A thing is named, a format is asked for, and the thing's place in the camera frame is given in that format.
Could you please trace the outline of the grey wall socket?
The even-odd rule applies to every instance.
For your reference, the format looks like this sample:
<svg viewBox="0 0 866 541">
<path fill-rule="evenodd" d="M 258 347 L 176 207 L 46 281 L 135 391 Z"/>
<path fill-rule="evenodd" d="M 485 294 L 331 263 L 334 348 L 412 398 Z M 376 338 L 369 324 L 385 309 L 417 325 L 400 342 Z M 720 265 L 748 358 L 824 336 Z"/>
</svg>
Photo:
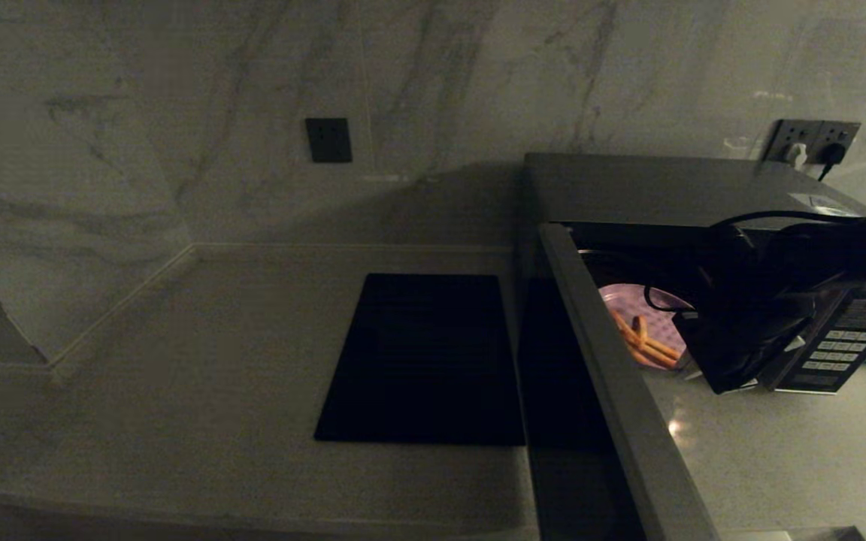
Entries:
<svg viewBox="0 0 866 541">
<path fill-rule="evenodd" d="M 788 145 L 804 143 L 808 146 L 809 160 L 807 165 L 815 165 L 813 144 L 820 130 L 821 120 L 817 119 L 781 119 L 774 126 L 774 132 L 768 141 L 762 160 L 769 163 L 784 163 L 784 154 Z"/>
<path fill-rule="evenodd" d="M 844 144 L 848 152 L 859 133 L 860 127 L 861 123 L 856 121 L 822 121 L 817 138 L 813 144 L 815 163 L 824 165 L 821 162 L 820 153 L 825 145 L 834 143 Z"/>
</svg>

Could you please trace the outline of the black induction cooktop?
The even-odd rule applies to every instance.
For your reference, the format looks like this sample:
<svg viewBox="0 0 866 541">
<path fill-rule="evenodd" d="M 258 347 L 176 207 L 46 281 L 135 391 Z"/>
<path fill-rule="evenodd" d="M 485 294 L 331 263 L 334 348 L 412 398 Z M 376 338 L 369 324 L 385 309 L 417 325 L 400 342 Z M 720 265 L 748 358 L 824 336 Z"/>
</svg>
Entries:
<svg viewBox="0 0 866 541">
<path fill-rule="evenodd" d="M 315 439 L 524 446 L 517 379 L 496 275 L 369 274 Z"/>
</svg>

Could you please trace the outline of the silver black microwave oven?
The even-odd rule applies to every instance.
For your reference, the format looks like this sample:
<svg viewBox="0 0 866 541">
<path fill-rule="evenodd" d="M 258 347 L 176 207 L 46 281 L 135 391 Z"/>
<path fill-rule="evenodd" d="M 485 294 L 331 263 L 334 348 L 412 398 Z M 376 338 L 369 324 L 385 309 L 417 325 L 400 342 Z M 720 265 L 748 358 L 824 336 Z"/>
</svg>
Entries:
<svg viewBox="0 0 866 541">
<path fill-rule="evenodd" d="M 516 257 L 537 226 L 563 225 L 597 287 L 662 290 L 687 303 L 702 287 L 694 247 L 725 219 L 764 211 L 866 216 L 866 206 L 779 163 L 532 153 L 516 206 Z"/>
</svg>

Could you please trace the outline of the dark glass microwave door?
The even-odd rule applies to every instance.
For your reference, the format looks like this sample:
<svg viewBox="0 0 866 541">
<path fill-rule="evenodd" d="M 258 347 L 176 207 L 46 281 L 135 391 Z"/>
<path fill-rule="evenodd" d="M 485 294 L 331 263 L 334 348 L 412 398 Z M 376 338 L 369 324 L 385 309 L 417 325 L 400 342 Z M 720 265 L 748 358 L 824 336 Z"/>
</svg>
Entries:
<svg viewBox="0 0 866 541">
<path fill-rule="evenodd" d="M 537 226 L 519 286 L 540 541 L 722 541 L 566 227 Z"/>
</svg>

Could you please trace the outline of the purple plate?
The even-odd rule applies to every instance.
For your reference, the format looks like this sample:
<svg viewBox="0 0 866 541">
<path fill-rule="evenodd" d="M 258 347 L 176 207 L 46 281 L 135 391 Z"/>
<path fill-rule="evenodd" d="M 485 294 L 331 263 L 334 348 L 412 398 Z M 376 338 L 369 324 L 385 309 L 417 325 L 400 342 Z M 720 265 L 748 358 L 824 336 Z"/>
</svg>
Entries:
<svg viewBox="0 0 866 541">
<path fill-rule="evenodd" d="M 636 315 L 641 315 L 646 321 L 649 338 L 673 347 L 682 353 L 680 362 L 676 365 L 669 365 L 665 363 L 664 358 L 656 358 L 650 352 L 646 354 L 632 352 L 628 343 L 622 338 L 618 326 L 616 326 L 634 362 L 641 367 L 650 367 L 650 369 L 664 370 L 665 372 L 677 372 L 686 363 L 686 345 L 673 322 L 673 310 L 687 308 L 685 301 L 681 301 L 680 298 L 674 297 L 669 292 L 657 289 L 646 290 L 643 285 L 629 283 L 617 283 L 602 287 L 599 289 L 599 294 L 609 313 L 610 311 L 619 313 L 630 325 Z"/>
</svg>

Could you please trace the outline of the dark single wall socket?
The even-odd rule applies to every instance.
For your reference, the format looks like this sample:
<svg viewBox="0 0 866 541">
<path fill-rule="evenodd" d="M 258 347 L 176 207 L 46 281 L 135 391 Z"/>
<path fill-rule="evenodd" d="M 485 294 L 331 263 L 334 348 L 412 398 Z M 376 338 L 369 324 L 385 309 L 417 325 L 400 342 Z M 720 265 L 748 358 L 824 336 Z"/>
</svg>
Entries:
<svg viewBox="0 0 866 541">
<path fill-rule="evenodd" d="M 304 119 L 304 126 L 313 163 L 352 163 L 350 124 L 347 119 Z"/>
</svg>

